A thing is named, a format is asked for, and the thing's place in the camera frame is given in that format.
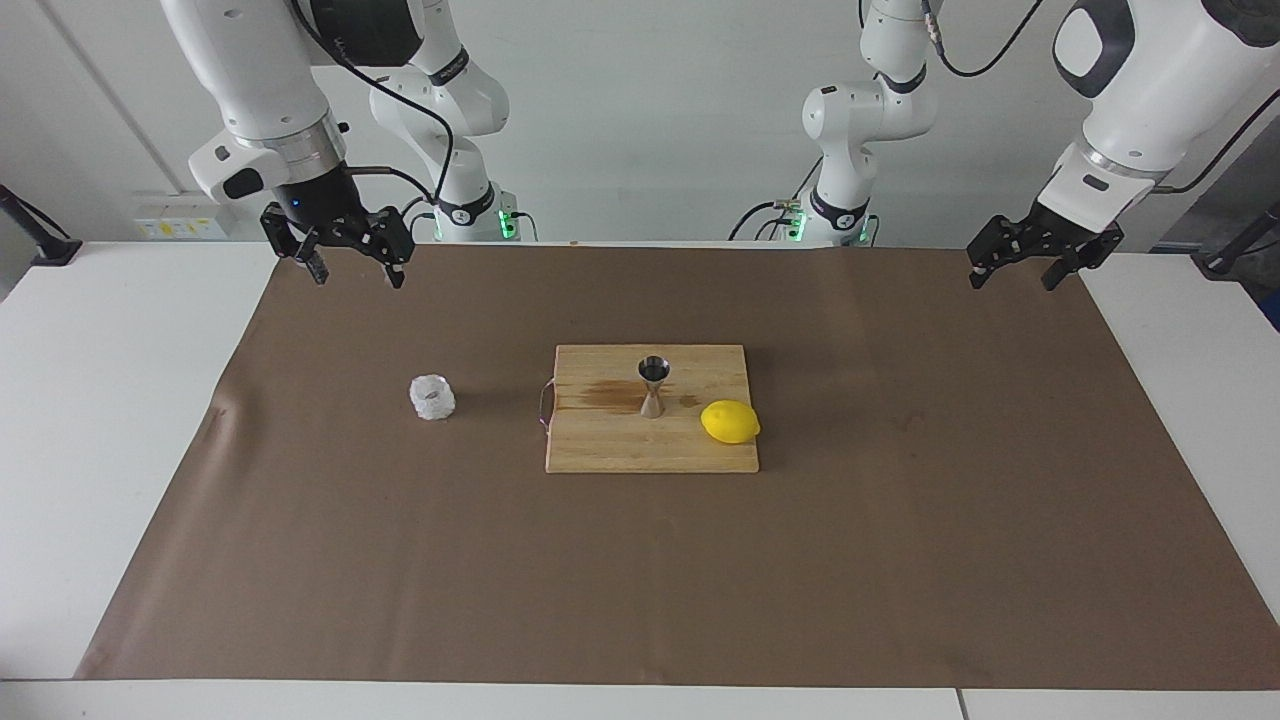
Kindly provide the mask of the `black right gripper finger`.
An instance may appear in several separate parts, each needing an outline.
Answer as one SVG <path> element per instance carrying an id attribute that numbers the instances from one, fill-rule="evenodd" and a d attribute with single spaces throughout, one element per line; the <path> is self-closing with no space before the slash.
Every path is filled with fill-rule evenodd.
<path id="1" fill-rule="evenodd" d="M 320 236 L 315 229 L 306 232 L 293 251 L 294 263 L 303 268 L 317 286 L 324 286 L 329 278 L 325 260 L 317 250 Z"/>
<path id="2" fill-rule="evenodd" d="M 404 265 L 410 263 L 416 243 L 397 208 L 383 208 L 365 215 L 347 215 L 335 220 L 338 247 L 353 249 L 381 265 L 393 290 L 404 283 Z"/>

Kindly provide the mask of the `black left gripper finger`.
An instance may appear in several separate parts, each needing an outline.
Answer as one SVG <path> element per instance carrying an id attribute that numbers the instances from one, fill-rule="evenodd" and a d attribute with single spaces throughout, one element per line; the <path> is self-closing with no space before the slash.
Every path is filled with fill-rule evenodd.
<path id="1" fill-rule="evenodd" d="M 1082 255 L 1076 249 L 1064 249 L 1041 275 L 1041 283 L 1048 292 L 1055 291 L 1066 278 L 1082 269 Z"/>
<path id="2" fill-rule="evenodd" d="M 986 223 L 966 246 L 973 290 L 980 290 L 1000 268 L 1027 258 L 1023 241 L 1028 231 L 1028 223 L 1012 222 L 1005 215 L 992 217 Z"/>

